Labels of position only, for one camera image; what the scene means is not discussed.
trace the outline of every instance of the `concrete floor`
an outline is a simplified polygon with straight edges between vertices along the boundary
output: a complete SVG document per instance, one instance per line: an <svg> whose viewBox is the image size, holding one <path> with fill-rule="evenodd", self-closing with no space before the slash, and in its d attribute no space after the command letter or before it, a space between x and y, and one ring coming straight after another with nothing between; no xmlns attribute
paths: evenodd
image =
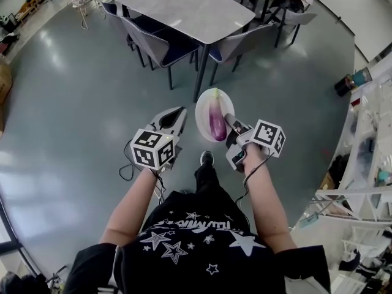
<svg viewBox="0 0 392 294"><path fill-rule="evenodd" d="M268 163L293 225L321 183L348 108L333 84L353 70L354 39L318 5L318 17L301 28L296 43L273 48L276 31L243 57L220 66L216 86L232 99L236 116L265 119L287 137L279 159ZM215 154L222 187L244 192L243 176L231 170L223 143L210 143L195 125L192 94L196 73L188 60L167 72L141 68L136 53L95 10L87 17L66 7L32 37L12 62L14 86L6 104L0 141L1 196L16 235L46 276L71 264L82 248L97 243L111 212L132 184L118 168L124 145L138 128L170 107L189 116L183 151L163 174L168 193L195 187L200 153ZM202 91L211 73L209 62ZM156 206L153 198L149 211ZM248 198L243 210L253 225Z"/></svg>

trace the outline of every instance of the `black pants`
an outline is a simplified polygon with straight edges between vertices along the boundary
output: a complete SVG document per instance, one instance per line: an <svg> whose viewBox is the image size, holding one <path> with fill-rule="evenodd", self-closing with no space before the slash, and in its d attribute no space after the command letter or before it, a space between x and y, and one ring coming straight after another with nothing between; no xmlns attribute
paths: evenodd
<svg viewBox="0 0 392 294"><path fill-rule="evenodd" d="M237 207L230 195L221 188L215 169L210 165L202 165L196 172L196 193L182 194L173 191L165 201L157 206L147 218L143 230L167 217L167 212L177 208L192 210L208 210L216 214L229 214L235 222L235 227L249 230L246 217Z"/></svg>

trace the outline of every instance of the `cable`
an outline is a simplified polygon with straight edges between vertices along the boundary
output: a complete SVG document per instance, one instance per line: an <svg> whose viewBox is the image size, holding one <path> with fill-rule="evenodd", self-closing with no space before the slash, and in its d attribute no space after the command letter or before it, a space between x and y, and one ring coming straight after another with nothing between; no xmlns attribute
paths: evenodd
<svg viewBox="0 0 392 294"><path fill-rule="evenodd" d="M266 159L264 159L258 166L256 166L256 167L254 167L253 169L252 169L252 171L244 178L244 181L243 181L243 186L244 186L244 188L245 188L245 194L244 195L242 195L240 198L237 198L237 200L235 201L235 203L236 203L236 205L238 206L238 202L239 202L239 210L243 210L242 209L242 206L241 206L241 200L249 193L249 188L248 188L248 186L247 186L247 181L248 181L248 179L263 165L263 164L265 164L271 157L272 157L272 154L270 154L270 149L268 148L268 157L266 158ZM246 221L247 221L247 224L248 224L248 226L250 226L251 224L249 223L249 219L247 218L247 216L245 216L245 218L246 218Z"/></svg>
<svg viewBox="0 0 392 294"><path fill-rule="evenodd" d="M137 166L137 165L135 165L133 162L132 162L132 159L130 158L130 157L128 157L128 155L127 155L127 147L128 147L128 145L129 145L129 143L131 142L132 140L129 140L127 143L126 143L126 145L125 145L125 147L124 147L124 151L123 151L123 153L124 153L124 156L128 159L128 161L129 161L129 164L127 164L127 165L125 165L125 166L123 166L123 167L121 167L120 169L118 169L118 175L123 179L123 180L125 180L125 181L131 181L133 178L134 178L134 167L137 169L137 170L139 170L139 171L141 171L141 169ZM123 174L122 174L122 170L123 169L125 169L125 168L127 168L127 167L131 167L131 175L130 175L130 178L126 178L126 177L124 177L123 176ZM155 187L156 187L156 189L159 191L159 194L156 192L156 190L154 189L154 194L155 194L155 196L158 198L158 204L160 205L162 202L164 202L165 201L165 199L164 199L164 192L166 191L166 187L164 186L164 182L163 182L163 180L162 180L162 178L155 172L155 171L153 171L153 170L151 170L151 169L149 169L150 171L151 171L151 173L157 178L157 180L160 182L160 188L158 187L158 185L155 185Z"/></svg>

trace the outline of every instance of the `forearm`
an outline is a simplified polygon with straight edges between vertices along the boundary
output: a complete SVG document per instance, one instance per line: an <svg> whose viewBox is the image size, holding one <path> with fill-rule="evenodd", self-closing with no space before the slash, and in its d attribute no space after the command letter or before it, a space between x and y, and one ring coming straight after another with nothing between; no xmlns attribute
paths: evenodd
<svg viewBox="0 0 392 294"><path fill-rule="evenodd" d="M101 243L123 246L138 235L145 218L157 178L148 169L140 175L113 211Z"/></svg>
<svg viewBox="0 0 392 294"><path fill-rule="evenodd" d="M248 145L247 156L244 159L245 175L249 175L263 159L263 154L257 145ZM265 164L248 179L247 186L258 235L275 252L296 248L290 237L285 211Z"/></svg>

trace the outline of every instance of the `purple eggplant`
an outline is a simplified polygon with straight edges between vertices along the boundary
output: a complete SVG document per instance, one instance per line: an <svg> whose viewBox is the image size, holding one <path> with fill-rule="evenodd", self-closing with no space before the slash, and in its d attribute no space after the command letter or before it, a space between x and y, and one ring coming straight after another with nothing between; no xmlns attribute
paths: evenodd
<svg viewBox="0 0 392 294"><path fill-rule="evenodd" d="M214 95L209 103L209 128L211 135L217 140L222 141L226 139L226 123L221 110L221 97L218 89L215 88Z"/></svg>

